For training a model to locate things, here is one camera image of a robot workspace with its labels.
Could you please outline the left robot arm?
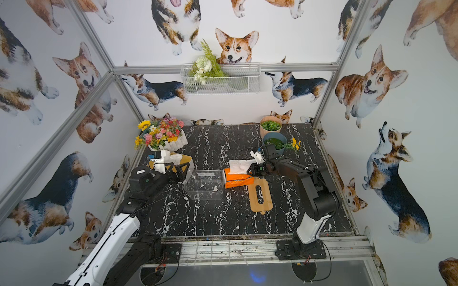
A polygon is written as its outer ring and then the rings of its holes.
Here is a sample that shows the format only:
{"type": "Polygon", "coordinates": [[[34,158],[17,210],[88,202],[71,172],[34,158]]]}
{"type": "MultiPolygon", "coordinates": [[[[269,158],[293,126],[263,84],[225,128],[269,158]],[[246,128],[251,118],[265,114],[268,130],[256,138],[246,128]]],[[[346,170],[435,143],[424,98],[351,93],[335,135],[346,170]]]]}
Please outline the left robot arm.
{"type": "Polygon", "coordinates": [[[135,168],[129,190],[105,234],[81,266],[64,282],[66,286],[124,286],[147,262],[163,264],[170,257],[159,235],[144,226],[149,208],[170,184],[186,180],[189,163],[156,163],[135,168]]]}

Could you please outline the yellow bamboo box lid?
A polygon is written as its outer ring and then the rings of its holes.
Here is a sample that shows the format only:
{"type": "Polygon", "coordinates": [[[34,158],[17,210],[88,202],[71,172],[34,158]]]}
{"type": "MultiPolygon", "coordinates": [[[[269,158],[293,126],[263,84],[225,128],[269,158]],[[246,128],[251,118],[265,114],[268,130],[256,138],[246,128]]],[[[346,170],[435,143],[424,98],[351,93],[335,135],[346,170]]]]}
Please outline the yellow bamboo box lid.
{"type": "Polygon", "coordinates": [[[173,172],[177,172],[178,169],[181,169],[185,163],[193,161],[193,158],[191,156],[183,155],[182,154],[182,161],[181,164],[176,166],[173,163],[166,163],[166,171],[172,170],[173,172]]]}

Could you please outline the peach succulent pot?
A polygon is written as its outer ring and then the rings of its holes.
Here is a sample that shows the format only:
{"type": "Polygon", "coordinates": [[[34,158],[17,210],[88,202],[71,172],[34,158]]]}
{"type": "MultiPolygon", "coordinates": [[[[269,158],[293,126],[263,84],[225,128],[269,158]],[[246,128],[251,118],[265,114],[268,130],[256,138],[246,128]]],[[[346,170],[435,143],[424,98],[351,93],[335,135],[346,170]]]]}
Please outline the peach succulent pot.
{"type": "Polygon", "coordinates": [[[275,116],[266,116],[260,121],[260,136],[263,139],[268,133],[279,133],[282,127],[281,119],[275,116]]]}

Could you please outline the aluminium frame post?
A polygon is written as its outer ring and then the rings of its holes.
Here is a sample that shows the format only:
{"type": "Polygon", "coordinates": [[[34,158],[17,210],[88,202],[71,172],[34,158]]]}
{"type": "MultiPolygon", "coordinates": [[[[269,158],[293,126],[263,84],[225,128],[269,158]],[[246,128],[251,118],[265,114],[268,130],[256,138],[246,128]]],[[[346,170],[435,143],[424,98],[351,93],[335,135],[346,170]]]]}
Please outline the aluminium frame post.
{"type": "Polygon", "coordinates": [[[349,35],[347,37],[347,40],[343,44],[343,49],[340,52],[340,55],[338,57],[338,60],[336,62],[336,71],[332,73],[332,76],[330,78],[330,81],[328,82],[328,86],[326,88],[326,91],[323,95],[323,99],[318,107],[317,113],[314,117],[312,127],[314,130],[317,130],[318,128],[318,123],[320,122],[322,115],[324,115],[324,111],[326,109],[326,106],[328,104],[328,101],[331,98],[331,93],[333,91],[333,88],[336,87],[336,84],[338,80],[340,79],[340,74],[343,71],[346,62],[348,61],[349,54],[351,52],[352,46],[357,42],[357,38],[359,36],[359,33],[367,20],[369,16],[369,11],[373,5],[373,3],[377,3],[377,1],[361,1],[359,8],[357,10],[357,14],[355,15],[355,19],[353,21],[353,24],[349,30],[349,35]]]}

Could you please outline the light wooden lid board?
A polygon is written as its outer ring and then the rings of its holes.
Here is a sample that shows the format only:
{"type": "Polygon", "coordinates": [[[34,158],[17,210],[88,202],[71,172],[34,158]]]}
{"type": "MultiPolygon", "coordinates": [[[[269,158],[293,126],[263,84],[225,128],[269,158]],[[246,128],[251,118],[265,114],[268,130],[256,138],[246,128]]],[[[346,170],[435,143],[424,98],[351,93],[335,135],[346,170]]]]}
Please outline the light wooden lid board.
{"type": "Polygon", "coordinates": [[[250,209],[261,215],[273,209],[273,201],[266,179],[255,178],[254,182],[248,185],[250,209]]]}

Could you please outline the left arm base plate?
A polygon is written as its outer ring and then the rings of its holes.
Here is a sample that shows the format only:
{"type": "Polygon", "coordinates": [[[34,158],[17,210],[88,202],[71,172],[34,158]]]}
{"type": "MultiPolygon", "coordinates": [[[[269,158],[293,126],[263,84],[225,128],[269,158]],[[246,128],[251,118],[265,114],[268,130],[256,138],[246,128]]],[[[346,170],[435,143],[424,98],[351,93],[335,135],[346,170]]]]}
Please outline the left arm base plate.
{"type": "Polygon", "coordinates": [[[179,264],[182,252],[182,244],[168,243],[158,244],[153,248],[153,256],[150,260],[158,264],[179,264]]]}

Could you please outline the white green artificial bouquet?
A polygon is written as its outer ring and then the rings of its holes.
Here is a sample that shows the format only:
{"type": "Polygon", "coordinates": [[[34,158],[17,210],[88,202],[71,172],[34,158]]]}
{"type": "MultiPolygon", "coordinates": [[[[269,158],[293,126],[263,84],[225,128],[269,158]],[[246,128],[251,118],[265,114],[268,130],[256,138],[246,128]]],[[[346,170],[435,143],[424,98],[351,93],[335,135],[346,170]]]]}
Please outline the white green artificial bouquet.
{"type": "Polygon", "coordinates": [[[203,56],[200,56],[193,62],[188,75],[201,85],[205,85],[210,82],[211,79],[227,77],[221,66],[218,64],[216,56],[213,55],[212,50],[204,39],[201,41],[201,46],[203,56]]]}

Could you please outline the clear plastic box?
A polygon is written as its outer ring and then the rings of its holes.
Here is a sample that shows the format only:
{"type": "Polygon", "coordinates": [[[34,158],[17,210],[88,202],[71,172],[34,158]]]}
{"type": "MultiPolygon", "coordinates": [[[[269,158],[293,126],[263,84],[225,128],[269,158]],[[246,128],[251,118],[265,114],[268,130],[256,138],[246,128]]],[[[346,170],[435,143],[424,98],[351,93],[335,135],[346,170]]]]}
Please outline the clear plastic box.
{"type": "Polygon", "coordinates": [[[183,186],[193,200],[222,200],[225,190],[222,170],[194,170],[183,186]]]}

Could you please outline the yellow artificial flower sprig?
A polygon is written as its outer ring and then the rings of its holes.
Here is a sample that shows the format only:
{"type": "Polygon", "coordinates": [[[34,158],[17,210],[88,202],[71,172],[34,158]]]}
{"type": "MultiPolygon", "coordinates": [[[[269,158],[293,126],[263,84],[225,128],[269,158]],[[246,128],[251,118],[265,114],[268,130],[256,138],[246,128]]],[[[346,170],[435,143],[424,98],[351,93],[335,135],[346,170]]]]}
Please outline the yellow artificial flower sprig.
{"type": "Polygon", "coordinates": [[[298,141],[296,138],[292,138],[291,141],[283,144],[283,148],[285,148],[287,150],[292,150],[292,151],[298,153],[299,150],[301,149],[301,141],[298,141]]]}

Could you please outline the orange tissue pack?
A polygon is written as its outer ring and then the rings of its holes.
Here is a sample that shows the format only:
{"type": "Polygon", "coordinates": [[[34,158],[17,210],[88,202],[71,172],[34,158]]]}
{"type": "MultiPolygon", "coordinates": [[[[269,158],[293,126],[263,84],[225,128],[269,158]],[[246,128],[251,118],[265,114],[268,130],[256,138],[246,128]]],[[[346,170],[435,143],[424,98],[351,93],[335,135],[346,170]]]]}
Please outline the orange tissue pack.
{"type": "Polygon", "coordinates": [[[178,153],[171,153],[167,159],[168,163],[173,163],[176,166],[180,165],[181,161],[182,161],[182,154],[178,154],[178,153]]]}
{"type": "Polygon", "coordinates": [[[248,175],[248,170],[256,160],[230,160],[229,167],[224,169],[224,185],[226,189],[242,187],[254,183],[255,178],[248,175]]]}

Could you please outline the blue-grey flower pot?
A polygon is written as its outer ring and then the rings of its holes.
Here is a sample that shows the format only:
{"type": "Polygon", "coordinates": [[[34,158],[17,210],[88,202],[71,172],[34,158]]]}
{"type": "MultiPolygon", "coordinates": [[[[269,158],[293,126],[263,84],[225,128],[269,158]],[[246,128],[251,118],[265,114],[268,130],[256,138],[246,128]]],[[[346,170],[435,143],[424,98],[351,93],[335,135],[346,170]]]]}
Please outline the blue-grey flower pot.
{"type": "Polygon", "coordinates": [[[287,144],[287,139],[284,135],[279,132],[269,132],[264,136],[262,141],[264,145],[273,144],[276,153],[278,155],[283,155],[285,151],[284,145],[287,144]]]}

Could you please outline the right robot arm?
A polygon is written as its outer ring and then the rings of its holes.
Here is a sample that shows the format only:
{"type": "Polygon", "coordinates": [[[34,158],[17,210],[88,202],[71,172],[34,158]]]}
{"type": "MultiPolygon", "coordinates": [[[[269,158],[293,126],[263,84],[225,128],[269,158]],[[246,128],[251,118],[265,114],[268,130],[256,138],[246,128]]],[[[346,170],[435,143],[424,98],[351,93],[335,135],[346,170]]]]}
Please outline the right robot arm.
{"type": "Polygon", "coordinates": [[[329,170],[308,167],[292,158],[279,155],[273,144],[255,148],[250,155],[255,163],[249,167],[249,175],[275,174],[287,177],[295,183],[305,215],[292,241],[298,249],[313,246],[318,241],[325,222],[342,205],[329,170]]]}

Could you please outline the colourful flowers white fence planter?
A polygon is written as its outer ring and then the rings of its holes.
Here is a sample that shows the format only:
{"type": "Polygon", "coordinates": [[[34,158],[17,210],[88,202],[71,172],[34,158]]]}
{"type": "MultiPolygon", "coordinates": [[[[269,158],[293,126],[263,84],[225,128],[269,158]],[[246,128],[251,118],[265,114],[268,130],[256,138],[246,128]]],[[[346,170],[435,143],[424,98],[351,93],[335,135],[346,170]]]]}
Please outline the colourful flowers white fence planter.
{"type": "Polygon", "coordinates": [[[177,151],[188,144],[183,131],[184,122],[174,117],[169,119],[143,120],[138,124],[140,134],[135,138],[136,150],[143,146],[152,151],[177,151]]]}

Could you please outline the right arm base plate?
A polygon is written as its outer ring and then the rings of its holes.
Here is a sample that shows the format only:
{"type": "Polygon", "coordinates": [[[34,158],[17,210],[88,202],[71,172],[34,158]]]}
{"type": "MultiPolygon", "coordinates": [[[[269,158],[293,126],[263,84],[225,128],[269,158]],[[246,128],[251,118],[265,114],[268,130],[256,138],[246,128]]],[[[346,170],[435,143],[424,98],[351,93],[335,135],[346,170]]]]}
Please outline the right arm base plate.
{"type": "Polygon", "coordinates": [[[327,258],[322,240],[303,244],[299,239],[276,241],[275,255],[279,260],[307,260],[327,258]]]}

